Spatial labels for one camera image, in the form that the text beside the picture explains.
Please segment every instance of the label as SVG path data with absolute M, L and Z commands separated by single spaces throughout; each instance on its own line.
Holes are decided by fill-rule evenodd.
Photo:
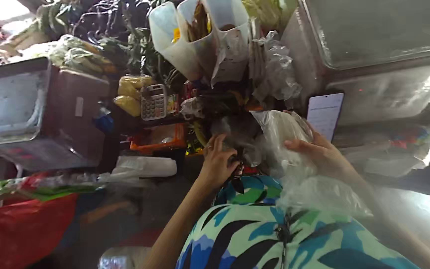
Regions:
M 82 117 L 83 111 L 84 111 L 84 98 L 76 97 L 75 98 L 75 116 Z

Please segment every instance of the plastic bag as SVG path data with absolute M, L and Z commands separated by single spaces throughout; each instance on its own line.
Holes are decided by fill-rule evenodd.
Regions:
M 285 148 L 285 140 L 311 142 L 313 139 L 311 129 L 299 115 L 275 110 L 251 113 L 259 122 L 266 139 L 270 175 L 283 185 L 277 206 L 286 211 L 315 208 L 339 214 L 370 215 L 348 185 L 337 179 L 317 176 L 311 160 Z
M 140 100 L 140 89 L 153 84 L 151 76 L 123 76 L 119 80 L 118 95 L 125 95 Z
M 72 193 L 91 193 L 101 187 L 96 174 L 63 174 L 47 172 L 28 177 L 0 181 L 0 193 L 19 192 L 27 197 L 48 201 Z
M 296 98 L 302 87 L 296 82 L 290 50 L 278 41 L 278 33 L 271 31 L 266 38 L 257 40 L 265 48 L 265 72 L 260 85 L 255 85 L 253 96 L 263 103 L 267 96 L 287 101 Z
M 131 96 L 117 96 L 114 103 L 133 117 L 140 116 L 140 101 Z
M 82 48 L 70 49 L 64 56 L 64 66 L 95 76 L 117 72 L 109 59 Z
M 198 97 L 188 98 L 184 100 L 182 104 L 180 104 L 180 113 L 182 113 L 183 117 L 186 120 L 192 119 L 193 116 L 203 119 L 205 116 L 202 113 L 202 109 L 204 108 L 202 101 Z
M 363 145 L 340 150 L 346 159 L 364 167 L 367 173 L 399 178 L 412 169 L 424 169 L 430 163 L 430 125 L 407 125 L 396 130 L 357 134 L 360 137 L 357 140 Z M 349 138 L 356 141 L 349 135 L 345 140 Z

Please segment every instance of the white container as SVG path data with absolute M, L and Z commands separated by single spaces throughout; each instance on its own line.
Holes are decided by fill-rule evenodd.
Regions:
M 248 63 L 247 10 L 241 0 L 203 0 L 203 3 L 213 22 L 212 32 L 216 32 L 218 40 L 212 85 L 219 81 L 240 81 Z M 235 27 L 223 31 L 227 25 Z M 236 32 L 240 33 L 241 40 L 238 40 Z
M 149 14 L 149 24 L 155 50 L 188 80 L 200 79 L 203 72 L 194 49 L 182 38 L 172 43 L 174 30 L 179 27 L 173 3 L 166 2 L 152 10 Z
M 189 43 L 190 47 L 197 55 L 197 60 L 203 68 L 205 76 L 211 78 L 216 64 L 216 32 L 212 29 L 212 32 L 206 37 L 193 42 L 189 42 L 187 34 L 187 23 L 191 23 L 194 20 L 195 8 L 197 7 L 198 1 L 199 0 L 185 0 L 180 3 L 177 7 L 177 21 L 180 28 L 181 39 Z

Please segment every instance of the red plastic bag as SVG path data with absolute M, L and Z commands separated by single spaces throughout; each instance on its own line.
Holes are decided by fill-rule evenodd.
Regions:
M 77 195 L 0 207 L 0 269 L 37 262 L 57 246 L 75 212 Z

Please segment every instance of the calculator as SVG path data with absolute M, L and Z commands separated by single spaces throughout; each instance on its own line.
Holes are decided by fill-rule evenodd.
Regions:
M 150 96 L 141 96 L 142 113 L 145 121 L 162 119 L 167 116 L 167 90 L 163 84 L 147 86 Z

